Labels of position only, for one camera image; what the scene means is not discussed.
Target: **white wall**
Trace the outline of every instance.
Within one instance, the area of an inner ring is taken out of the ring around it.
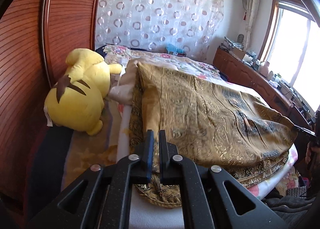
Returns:
[[[253,49],[257,55],[260,53],[260,49],[266,35],[271,7],[272,0],[260,0],[256,21],[252,27],[250,45],[251,49]]]
[[[243,22],[245,10],[242,5],[242,0],[224,0],[224,17],[219,28],[213,34],[213,39],[207,53],[206,63],[212,64],[213,58],[218,46],[223,42],[224,37],[236,41],[241,33],[241,25]]]
[[[220,43],[223,42],[224,36],[233,40],[237,39],[240,26],[243,21],[245,10],[242,0],[224,0],[224,17],[217,31],[213,34],[207,59],[205,62],[212,64],[214,55]]]

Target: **gold patterned blanket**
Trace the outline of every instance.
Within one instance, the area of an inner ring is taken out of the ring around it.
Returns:
[[[282,168],[296,137],[293,124],[259,98],[180,71],[139,63],[130,119],[130,146],[154,131],[152,182],[139,193],[164,207],[181,205],[178,186],[159,182],[158,132],[195,163],[220,165],[243,186]]]

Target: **fabric tag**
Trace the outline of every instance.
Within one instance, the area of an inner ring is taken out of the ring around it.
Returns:
[[[49,115],[49,113],[48,113],[48,109],[47,109],[46,106],[43,108],[43,111],[44,111],[44,114],[45,114],[45,116],[46,116],[46,118],[47,118],[47,126],[53,127],[53,123],[52,123],[52,120],[51,120],[51,118],[50,118],[50,115]]]

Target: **sheer curtain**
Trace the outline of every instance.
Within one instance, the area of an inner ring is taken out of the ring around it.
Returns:
[[[249,49],[251,44],[251,30],[255,22],[260,0],[248,0],[247,1],[247,17],[244,35],[244,50]]]
[[[223,0],[99,0],[95,47],[164,52],[172,44],[204,61],[222,19]]]

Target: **plush toy tail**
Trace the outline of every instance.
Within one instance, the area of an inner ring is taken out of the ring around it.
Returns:
[[[110,69],[110,74],[120,74],[122,70],[122,66],[119,64],[110,64],[108,65]]]
[[[92,65],[103,61],[103,57],[90,49],[75,49],[71,51],[67,58],[66,64],[72,66],[68,72],[73,83],[82,79],[83,73]]]

